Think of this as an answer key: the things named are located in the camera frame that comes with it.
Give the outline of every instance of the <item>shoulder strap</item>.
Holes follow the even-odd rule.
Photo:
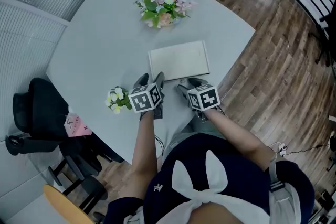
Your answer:
[[[296,190],[288,183],[278,179],[276,171],[277,154],[269,165],[271,179],[269,209],[271,224],[300,224],[300,201]]]

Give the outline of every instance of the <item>small white flower bouquet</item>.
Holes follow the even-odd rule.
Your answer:
[[[119,114],[123,106],[126,106],[129,110],[132,109],[132,105],[128,97],[128,91],[119,86],[116,86],[107,93],[105,105],[108,106],[115,114]]]
[[[181,18],[189,17],[187,12],[197,3],[194,0],[141,0],[135,1],[141,9],[140,20],[152,27],[163,27],[175,24]]]

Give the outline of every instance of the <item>white box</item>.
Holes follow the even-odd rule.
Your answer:
[[[150,50],[148,56],[153,80],[160,72],[165,81],[210,73],[204,41]]]

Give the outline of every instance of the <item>chair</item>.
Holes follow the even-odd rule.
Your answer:
[[[319,57],[315,60],[315,63],[318,64],[321,60],[322,55],[325,53],[327,56],[326,66],[330,65],[330,56],[332,59],[336,59],[336,36],[334,33],[334,29],[336,28],[336,7],[333,6],[331,13],[323,16],[320,18],[320,22],[326,22],[328,24],[327,27],[322,28],[320,25],[318,26],[318,32],[320,37],[317,37],[314,33],[309,32],[308,37],[315,37],[320,45],[321,45],[321,52]]]
[[[317,200],[317,202],[319,202],[326,211],[329,211],[335,204],[334,200],[326,190],[322,192],[321,197]]]
[[[76,176],[84,180],[89,175],[98,175],[102,170],[96,158],[102,155],[108,161],[123,159],[101,139],[92,134],[90,138],[69,137],[64,128],[68,104],[52,83],[34,78],[28,92],[13,96],[13,114],[16,126],[30,137],[6,137],[6,147],[12,155],[33,152],[51,152],[57,146],[65,158],[55,170],[48,168],[53,179],[61,186],[57,175],[68,164]]]
[[[74,189],[79,185],[89,194],[89,196],[77,207],[68,198]],[[88,217],[88,213],[93,209],[99,200],[108,198],[104,186],[93,177],[87,177],[84,181],[78,179],[63,193],[50,185],[45,185],[44,194],[54,209],[63,216],[70,224],[94,224]],[[94,212],[93,215],[98,218],[97,223],[102,223],[104,215]]]

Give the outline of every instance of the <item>white ribbon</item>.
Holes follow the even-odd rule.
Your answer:
[[[207,151],[205,160],[206,176],[209,189],[196,190],[190,179],[187,169],[180,161],[176,161],[173,169],[172,188],[184,197],[190,199],[175,207],[166,214],[157,224],[186,224],[191,212],[208,202],[224,206],[244,224],[267,224],[269,215],[247,201],[235,197],[221,195],[228,184],[226,171],[220,160],[211,151]]]

